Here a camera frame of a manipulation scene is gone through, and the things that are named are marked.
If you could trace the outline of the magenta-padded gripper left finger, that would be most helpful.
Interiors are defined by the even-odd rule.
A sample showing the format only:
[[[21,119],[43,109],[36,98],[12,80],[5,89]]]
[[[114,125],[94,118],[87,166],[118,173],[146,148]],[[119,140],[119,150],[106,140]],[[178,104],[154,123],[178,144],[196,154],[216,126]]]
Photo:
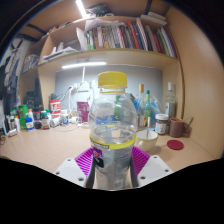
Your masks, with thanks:
[[[92,149],[85,150],[75,159],[67,158],[54,174],[78,186],[92,188],[95,179]]]

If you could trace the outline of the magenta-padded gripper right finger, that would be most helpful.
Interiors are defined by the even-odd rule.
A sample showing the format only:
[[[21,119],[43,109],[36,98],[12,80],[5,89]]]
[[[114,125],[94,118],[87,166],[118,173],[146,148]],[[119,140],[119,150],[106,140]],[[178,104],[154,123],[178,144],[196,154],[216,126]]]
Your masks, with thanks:
[[[143,187],[172,173],[173,171],[158,155],[149,156],[140,148],[133,147],[130,166],[133,187]]]

